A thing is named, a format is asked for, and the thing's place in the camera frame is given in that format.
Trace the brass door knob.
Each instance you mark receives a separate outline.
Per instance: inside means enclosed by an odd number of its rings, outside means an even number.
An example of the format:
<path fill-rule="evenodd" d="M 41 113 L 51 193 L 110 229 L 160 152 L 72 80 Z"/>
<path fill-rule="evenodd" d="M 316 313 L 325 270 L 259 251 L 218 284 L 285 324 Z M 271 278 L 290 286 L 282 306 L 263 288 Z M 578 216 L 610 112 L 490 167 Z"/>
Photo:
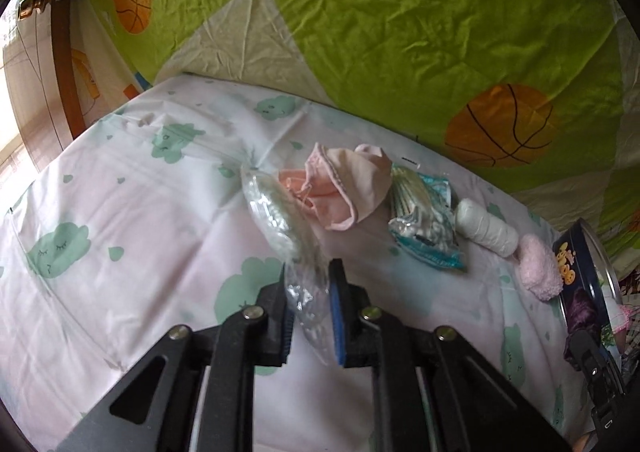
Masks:
<path fill-rule="evenodd" d="M 51 3 L 52 0 L 21 0 L 18 4 L 17 19 L 21 22 L 34 14 L 43 13 Z"/>

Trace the pink fluffy sock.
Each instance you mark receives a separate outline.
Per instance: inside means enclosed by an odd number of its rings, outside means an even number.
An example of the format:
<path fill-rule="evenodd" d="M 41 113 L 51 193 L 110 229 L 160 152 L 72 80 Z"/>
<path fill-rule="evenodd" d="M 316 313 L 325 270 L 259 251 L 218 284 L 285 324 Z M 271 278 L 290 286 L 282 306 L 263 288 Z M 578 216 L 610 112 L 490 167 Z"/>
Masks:
<path fill-rule="evenodd" d="M 563 281 L 551 248 L 539 237 L 525 234 L 518 242 L 518 279 L 538 300 L 547 302 L 558 297 Z"/>

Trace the white pink-edged mesh cloth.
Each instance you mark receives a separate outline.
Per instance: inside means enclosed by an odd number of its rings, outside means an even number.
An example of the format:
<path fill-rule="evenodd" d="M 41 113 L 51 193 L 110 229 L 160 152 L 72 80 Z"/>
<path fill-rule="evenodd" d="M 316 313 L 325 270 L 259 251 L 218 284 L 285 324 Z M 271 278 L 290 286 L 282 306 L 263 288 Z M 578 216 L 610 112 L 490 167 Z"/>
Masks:
<path fill-rule="evenodd" d="M 608 320 L 610 320 L 612 333 L 617 335 L 622 331 L 627 331 L 631 316 L 634 314 L 634 306 L 612 301 L 606 305 L 606 308 L 608 309 Z"/>

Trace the purple scrunchie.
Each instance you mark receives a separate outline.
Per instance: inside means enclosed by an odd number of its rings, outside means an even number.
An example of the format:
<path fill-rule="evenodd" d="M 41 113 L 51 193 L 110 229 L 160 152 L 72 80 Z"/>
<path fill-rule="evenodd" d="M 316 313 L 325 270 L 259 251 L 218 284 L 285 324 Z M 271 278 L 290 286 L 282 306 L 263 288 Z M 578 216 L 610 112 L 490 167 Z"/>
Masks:
<path fill-rule="evenodd" d="M 570 349 L 575 335 L 582 331 L 589 336 L 590 344 L 594 348 L 599 350 L 601 347 L 601 325 L 598 320 L 598 310 L 590 295 L 583 288 L 574 291 L 566 306 L 566 325 L 567 337 L 563 357 L 575 371 L 579 372 L 579 360 Z"/>

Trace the wooden door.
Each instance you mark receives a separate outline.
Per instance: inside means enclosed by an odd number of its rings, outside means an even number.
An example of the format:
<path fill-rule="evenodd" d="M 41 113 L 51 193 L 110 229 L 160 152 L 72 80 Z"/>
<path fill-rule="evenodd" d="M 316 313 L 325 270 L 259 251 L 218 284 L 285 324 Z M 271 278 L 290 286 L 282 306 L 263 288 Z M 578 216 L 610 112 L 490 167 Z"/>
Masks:
<path fill-rule="evenodd" d="M 6 0 L 1 68 L 18 137 L 37 170 L 64 152 L 88 127 L 72 62 L 72 2 L 52 0 L 21 22 L 21 0 Z"/>

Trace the clear plastic bag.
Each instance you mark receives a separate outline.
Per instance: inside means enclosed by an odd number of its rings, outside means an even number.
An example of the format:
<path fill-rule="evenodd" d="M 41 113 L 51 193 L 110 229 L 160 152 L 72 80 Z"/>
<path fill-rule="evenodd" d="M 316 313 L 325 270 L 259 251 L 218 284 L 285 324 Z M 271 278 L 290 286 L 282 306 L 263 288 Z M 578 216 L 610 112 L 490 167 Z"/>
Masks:
<path fill-rule="evenodd" d="M 242 191 L 258 230 L 283 264 L 288 308 L 325 365 L 335 360 L 329 262 L 298 202 L 269 173 L 241 170 Z"/>

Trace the cotton swab packet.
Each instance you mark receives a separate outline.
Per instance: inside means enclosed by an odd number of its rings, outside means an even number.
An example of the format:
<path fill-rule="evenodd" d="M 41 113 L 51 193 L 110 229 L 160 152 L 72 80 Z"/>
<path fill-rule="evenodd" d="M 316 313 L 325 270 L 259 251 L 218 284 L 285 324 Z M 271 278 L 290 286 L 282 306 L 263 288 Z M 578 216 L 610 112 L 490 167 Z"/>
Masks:
<path fill-rule="evenodd" d="M 446 178 L 393 164 L 388 230 L 411 257 L 438 270 L 466 270 Z"/>

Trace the round cookie tin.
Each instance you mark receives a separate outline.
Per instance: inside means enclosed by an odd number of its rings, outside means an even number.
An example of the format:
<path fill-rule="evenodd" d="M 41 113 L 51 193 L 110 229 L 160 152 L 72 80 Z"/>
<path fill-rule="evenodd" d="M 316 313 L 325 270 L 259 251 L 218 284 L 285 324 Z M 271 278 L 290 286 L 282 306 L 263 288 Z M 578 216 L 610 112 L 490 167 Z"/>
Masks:
<path fill-rule="evenodd" d="M 620 285 L 610 259 L 585 219 L 578 219 L 552 246 L 563 281 L 560 306 L 566 330 L 566 306 L 578 288 L 583 288 L 598 310 L 601 325 L 601 346 L 608 350 L 614 363 L 622 366 L 623 344 L 612 333 L 606 305 L 612 301 L 623 303 Z"/>

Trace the white bandage roll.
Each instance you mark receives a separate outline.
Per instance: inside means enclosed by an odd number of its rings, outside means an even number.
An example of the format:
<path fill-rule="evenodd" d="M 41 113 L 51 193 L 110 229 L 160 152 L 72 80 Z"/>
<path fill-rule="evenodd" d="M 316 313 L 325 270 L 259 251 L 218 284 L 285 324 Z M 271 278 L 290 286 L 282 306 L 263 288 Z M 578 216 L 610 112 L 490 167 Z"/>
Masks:
<path fill-rule="evenodd" d="M 462 199 L 454 211 L 456 231 L 501 258 L 509 258 L 518 248 L 518 231 L 475 201 Z"/>

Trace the patterned clothes pile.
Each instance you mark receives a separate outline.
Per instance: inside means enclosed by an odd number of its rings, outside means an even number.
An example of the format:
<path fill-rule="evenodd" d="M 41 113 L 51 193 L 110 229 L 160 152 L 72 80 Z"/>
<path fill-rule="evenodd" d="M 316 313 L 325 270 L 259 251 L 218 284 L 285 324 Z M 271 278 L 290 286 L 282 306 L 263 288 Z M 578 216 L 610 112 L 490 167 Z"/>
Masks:
<path fill-rule="evenodd" d="M 639 312 L 639 267 L 632 269 L 618 285 L 622 293 L 622 307 L 626 315 L 627 327 L 631 328 L 632 320 Z"/>

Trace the green basketball bed sheet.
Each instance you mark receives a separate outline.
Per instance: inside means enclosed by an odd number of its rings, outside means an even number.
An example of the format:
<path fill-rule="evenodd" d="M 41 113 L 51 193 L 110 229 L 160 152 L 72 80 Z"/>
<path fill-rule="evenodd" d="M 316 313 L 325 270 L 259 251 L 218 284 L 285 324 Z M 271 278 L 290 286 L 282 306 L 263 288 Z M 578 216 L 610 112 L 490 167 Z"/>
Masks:
<path fill-rule="evenodd" d="M 616 0 L 87 0 L 127 88 L 310 98 L 446 155 L 639 263 L 639 36 Z"/>

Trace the white cloud print tablecloth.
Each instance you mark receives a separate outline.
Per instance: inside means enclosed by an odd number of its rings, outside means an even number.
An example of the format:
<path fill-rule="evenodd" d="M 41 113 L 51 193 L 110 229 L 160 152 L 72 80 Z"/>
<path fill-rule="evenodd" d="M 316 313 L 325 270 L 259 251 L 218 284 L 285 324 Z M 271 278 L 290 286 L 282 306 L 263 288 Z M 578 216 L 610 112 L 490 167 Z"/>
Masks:
<path fill-rule="evenodd" d="M 378 146 L 520 233 L 555 239 L 498 187 L 373 123 L 257 86 L 167 80 L 70 144 L 2 218 L 1 398 L 35 449 L 55 449 L 174 325 L 214 326 L 277 279 L 282 262 L 250 217 L 240 171 L 302 167 L 316 144 Z M 415 327 L 454 327 L 564 438 L 588 432 L 559 305 L 471 243 L 463 274 L 417 261 L 387 219 L 380 208 L 318 238 L 383 309 Z"/>

